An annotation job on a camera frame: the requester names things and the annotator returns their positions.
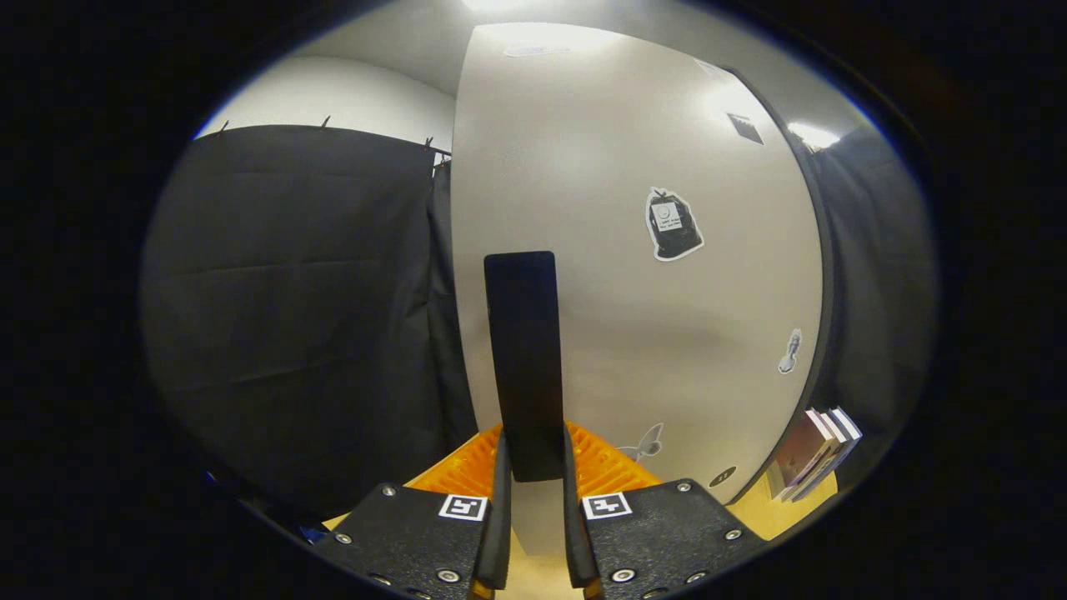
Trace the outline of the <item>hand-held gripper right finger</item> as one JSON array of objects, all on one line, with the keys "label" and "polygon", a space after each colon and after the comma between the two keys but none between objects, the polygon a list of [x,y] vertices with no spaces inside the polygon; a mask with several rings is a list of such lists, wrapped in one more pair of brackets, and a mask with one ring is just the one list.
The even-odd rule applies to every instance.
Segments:
[{"label": "hand-held gripper right finger", "polygon": [[567,424],[564,543],[586,599],[684,599],[769,546],[690,478],[659,481]]}]

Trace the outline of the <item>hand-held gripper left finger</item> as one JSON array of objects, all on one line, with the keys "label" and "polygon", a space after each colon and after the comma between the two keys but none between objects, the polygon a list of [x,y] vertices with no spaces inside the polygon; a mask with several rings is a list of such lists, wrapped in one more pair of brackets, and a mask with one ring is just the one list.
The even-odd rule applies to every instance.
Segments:
[{"label": "hand-held gripper left finger", "polygon": [[393,599],[492,599],[507,585],[511,461],[500,426],[405,485],[386,481],[315,552]]}]

